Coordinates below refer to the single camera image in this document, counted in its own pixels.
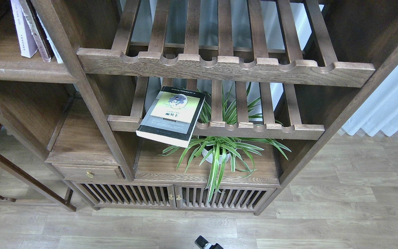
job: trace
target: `book spine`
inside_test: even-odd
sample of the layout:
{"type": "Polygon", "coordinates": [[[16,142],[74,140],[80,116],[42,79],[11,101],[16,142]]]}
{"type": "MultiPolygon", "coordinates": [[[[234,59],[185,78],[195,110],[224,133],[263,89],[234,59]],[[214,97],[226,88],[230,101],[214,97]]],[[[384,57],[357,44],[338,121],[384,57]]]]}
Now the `book spine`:
{"type": "Polygon", "coordinates": [[[49,32],[47,32],[47,29],[46,29],[46,27],[44,26],[44,24],[42,23],[42,20],[41,20],[41,18],[40,18],[39,16],[38,16],[38,20],[39,20],[39,23],[41,24],[42,28],[44,29],[44,32],[46,33],[47,41],[49,41],[50,47],[52,47],[53,53],[54,53],[54,55],[55,55],[55,57],[56,57],[56,61],[57,61],[59,64],[64,63],[64,62],[62,61],[62,58],[60,57],[60,55],[59,55],[59,53],[58,53],[58,50],[57,50],[56,47],[55,47],[55,44],[54,44],[53,41],[52,41],[52,38],[50,38],[49,32]]]}
{"type": "Polygon", "coordinates": [[[32,58],[32,56],[38,50],[38,46],[36,46],[35,39],[30,32],[27,20],[22,13],[19,0],[11,0],[10,3],[13,12],[13,18],[15,20],[16,33],[18,35],[21,56],[32,58]]]}
{"type": "Polygon", "coordinates": [[[35,39],[36,45],[38,46],[39,53],[41,54],[42,60],[45,62],[50,62],[52,60],[52,53],[50,45],[46,40],[46,34],[42,29],[36,18],[36,11],[33,9],[33,5],[30,0],[19,0],[21,4],[22,12],[27,20],[30,27],[31,34],[35,39]]]}

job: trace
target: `white pot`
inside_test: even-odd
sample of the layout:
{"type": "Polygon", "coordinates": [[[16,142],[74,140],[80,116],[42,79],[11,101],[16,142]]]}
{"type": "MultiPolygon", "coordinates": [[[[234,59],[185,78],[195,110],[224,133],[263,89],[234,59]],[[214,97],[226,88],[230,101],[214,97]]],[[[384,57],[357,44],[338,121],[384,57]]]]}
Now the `white pot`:
{"type": "MultiPolygon", "coordinates": [[[[204,148],[202,150],[202,156],[205,157],[207,155],[207,153],[208,153],[208,150],[204,148]]],[[[230,157],[230,155],[229,155],[229,153],[227,153],[227,160],[225,162],[228,162],[229,157],[230,157]]],[[[211,153],[207,158],[205,158],[205,160],[211,164],[213,162],[213,153],[211,153]]],[[[219,164],[222,164],[222,155],[219,156],[219,164]]]]}

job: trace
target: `black object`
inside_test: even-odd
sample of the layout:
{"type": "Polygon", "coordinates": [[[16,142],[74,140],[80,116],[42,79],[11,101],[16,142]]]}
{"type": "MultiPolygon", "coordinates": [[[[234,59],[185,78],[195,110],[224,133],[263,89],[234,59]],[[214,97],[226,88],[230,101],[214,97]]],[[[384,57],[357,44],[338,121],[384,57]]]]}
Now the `black object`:
{"type": "Polygon", "coordinates": [[[218,243],[216,243],[215,245],[212,245],[211,243],[208,242],[208,240],[206,240],[202,236],[199,236],[195,240],[195,243],[202,249],[223,249],[223,247],[221,247],[221,245],[219,245],[218,243]]]}

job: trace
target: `white curtain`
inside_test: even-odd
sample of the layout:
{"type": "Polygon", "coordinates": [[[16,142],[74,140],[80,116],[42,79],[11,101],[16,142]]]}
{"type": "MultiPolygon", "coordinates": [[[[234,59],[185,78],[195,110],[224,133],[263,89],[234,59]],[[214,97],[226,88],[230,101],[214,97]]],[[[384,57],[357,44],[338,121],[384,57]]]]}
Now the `white curtain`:
{"type": "Polygon", "coordinates": [[[370,136],[379,131],[392,136],[398,131],[398,66],[342,129],[350,135],[362,129],[370,136]]]}

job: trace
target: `white book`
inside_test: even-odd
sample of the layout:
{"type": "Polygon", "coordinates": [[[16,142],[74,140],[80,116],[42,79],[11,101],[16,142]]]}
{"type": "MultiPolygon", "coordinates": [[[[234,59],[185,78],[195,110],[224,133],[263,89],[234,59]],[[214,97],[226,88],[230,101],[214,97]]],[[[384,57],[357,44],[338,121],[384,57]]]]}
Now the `white book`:
{"type": "Polygon", "coordinates": [[[161,143],[186,148],[202,110],[205,94],[162,87],[136,134],[161,143]]]}
{"type": "Polygon", "coordinates": [[[32,58],[38,50],[35,38],[33,37],[27,20],[22,13],[21,4],[19,0],[10,0],[11,9],[13,11],[13,18],[15,19],[16,33],[18,35],[19,47],[21,55],[32,58]]]}

